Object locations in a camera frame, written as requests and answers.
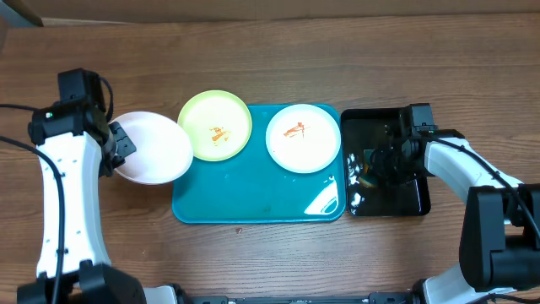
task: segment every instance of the teal tray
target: teal tray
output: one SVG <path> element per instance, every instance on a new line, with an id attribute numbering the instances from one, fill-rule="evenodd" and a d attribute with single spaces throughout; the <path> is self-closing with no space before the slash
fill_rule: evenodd
<path id="1" fill-rule="evenodd" d="M 188 224 L 264 224 L 331 221 L 345 210 L 343 149 L 321 171 L 299 174 L 276 164 L 267 151 L 272 117 L 290 105 L 248 106 L 253 129 L 244 149 L 218 162 L 193 159 L 175 180 L 172 210 Z M 339 125 L 339 114 L 327 111 Z"/>

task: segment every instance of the plate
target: plate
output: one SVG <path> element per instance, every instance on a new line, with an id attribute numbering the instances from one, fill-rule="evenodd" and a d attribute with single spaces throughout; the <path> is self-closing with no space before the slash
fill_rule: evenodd
<path id="1" fill-rule="evenodd" d="M 174 181 L 186 173 L 193 161 L 187 133 L 160 114 L 136 111 L 119 116 L 119 122 L 137 151 L 115 171 L 132 182 L 147 185 Z"/>
<path id="2" fill-rule="evenodd" d="M 222 90 L 192 97 L 182 108 L 178 124 L 189 135 L 195 157 L 207 161 L 236 155 L 246 146 L 252 128 L 246 104 Z"/>
<path id="3" fill-rule="evenodd" d="M 266 133 L 273 160 L 295 173 L 313 173 L 327 167 L 341 148 L 336 121 L 317 106 L 293 105 L 278 112 Z"/>

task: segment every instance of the cable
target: cable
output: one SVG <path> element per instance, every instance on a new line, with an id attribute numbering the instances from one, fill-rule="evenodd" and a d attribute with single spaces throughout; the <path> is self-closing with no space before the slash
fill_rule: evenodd
<path id="1" fill-rule="evenodd" d="M 540 230 L 538 229 L 538 226 L 535 223 L 534 218 L 532 217 L 531 211 L 529 211 L 529 208 L 527 207 L 525 202 L 521 200 L 517 191 L 504 178 L 500 176 L 499 172 L 495 171 L 490 165 L 488 165 L 485 162 L 485 160 L 482 159 L 482 157 L 480 157 L 479 155 L 477 155 L 476 153 L 473 153 L 472 151 L 468 149 L 465 149 L 464 146 L 447 142 L 441 138 L 429 138 L 429 137 L 420 136 L 420 137 L 411 137 L 410 139 L 417 139 L 424 142 L 436 142 L 439 144 L 444 144 L 454 149 L 457 149 L 465 153 L 466 155 L 471 156 L 475 161 L 477 161 L 477 163 L 479 163 L 479 165 L 482 166 L 482 168 L 484 168 L 493 177 L 493 179 L 495 179 L 501 185 L 505 186 L 505 188 L 510 192 L 510 194 L 512 195 L 512 198 L 514 198 L 514 200 L 520 205 L 521 209 L 523 209 L 523 212 L 525 213 L 526 221 L 528 222 L 530 228 L 532 229 L 532 231 L 534 232 L 534 234 L 540 241 Z"/>
<path id="2" fill-rule="evenodd" d="M 103 84 L 107 87 L 109 90 L 109 110 L 107 110 L 107 114 L 105 115 L 105 118 L 107 119 L 107 122 L 110 122 L 112 120 L 112 112 L 114 111 L 114 102 L 113 102 L 113 94 L 112 94 L 112 86 L 109 84 L 109 81 L 107 79 L 100 76 L 100 80 L 103 81 Z"/>
<path id="3" fill-rule="evenodd" d="M 488 294 L 486 296 L 483 296 L 481 298 L 478 298 L 475 301 L 469 302 L 468 304 L 480 304 L 485 301 L 493 301 L 495 303 L 496 299 L 500 300 L 508 300 L 508 301 L 514 301 L 516 303 L 523 303 L 523 304 L 538 304 L 540 303 L 540 298 L 537 299 L 523 299 L 517 296 L 508 296 L 508 295 L 501 295 L 501 294 Z"/>
<path id="4" fill-rule="evenodd" d="M 29 152 L 34 153 L 35 155 L 40 156 L 47 165 L 50 166 L 52 169 L 52 173 L 54 174 L 54 178 L 57 181 L 57 188 L 58 188 L 58 250 L 57 250 L 57 276 L 54 280 L 54 287 L 52 290 L 52 302 L 53 304 L 59 303 L 60 301 L 60 277 L 62 277 L 62 270 L 63 270 L 63 264 L 64 264 L 64 234 L 65 234 L 65 223 L 66 223 L 66 215 L 65 215 L 65 201 L 64 201 L 64 189 L 62 185 L 62 176 L 60 175 L 60 171 L 58 170 L 57 166 L 54 164 L 54 162 L 43 152 L 39 151 L 36 148 L 30 147 L 28 144 L 20 143 L 16 140 L 6 138 L 4 136 L 0 136 L 0 141 L 3 141 L 8 144 L 12 144 L 14 146 L 17 146 L 21 149 L 25 149 Z"/>
<path id="5" fill-rule="evenodd" d="M 32 106 L 21 106 L 21 105 L 10 105 L 10 104 L 0 104 L 0 107 L 19 109 L 19 110 L 28 110 L 28 111 L 38 111 L 40 109 L 34 108 Z"/>

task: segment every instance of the wood grain surface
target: wood grain surface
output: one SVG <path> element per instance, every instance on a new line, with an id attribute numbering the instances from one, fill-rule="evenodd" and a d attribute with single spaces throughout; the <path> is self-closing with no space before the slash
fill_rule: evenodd
<path id="1" fill-rule="evenodd" d="M 176 119 L 195 94 L 246 103 L 348 108 L 429 102 L 502 171 L 540 182 L 540 14 L 14 29 L 0 55 L 0 102 L 49 106 L 56 74 L 107 77 L 116 115 Z M 30 114 L 0 112 L 0 133 L 29 143 Z M 0 301 L 31 282 L 42 242 L 37 158 L 0 145 Z M 464 206 L 429 180 L 431 213 L 329 224 L 183 225 L 172 185 L 100 180 L 108 253 L 146 286 L 192 295 L 345 296 L 406 290 L 457 263 Z M 540 291 L 522 293 L 540 296 Z"/>

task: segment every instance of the white plate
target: white plate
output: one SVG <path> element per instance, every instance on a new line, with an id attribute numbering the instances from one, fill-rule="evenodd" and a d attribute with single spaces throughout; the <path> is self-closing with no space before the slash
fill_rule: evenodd
<path id="1" fill-rule="evenodd" d="M 187 133 L 160 114 L 136 111 L 119 116 L 119 122 L 137 151 L 115 171 L 132 182 L 156 185 L 174 181 L 189 169 L 193 148 Z"/>
<path id="2" fill-rule="evenodd" d="M 288 106 L 267 128 L 267 149 L 283 168 L 296 173 L 324 169 L 341 148 L 339 126 L 328 112 L 312 105 Z"/>

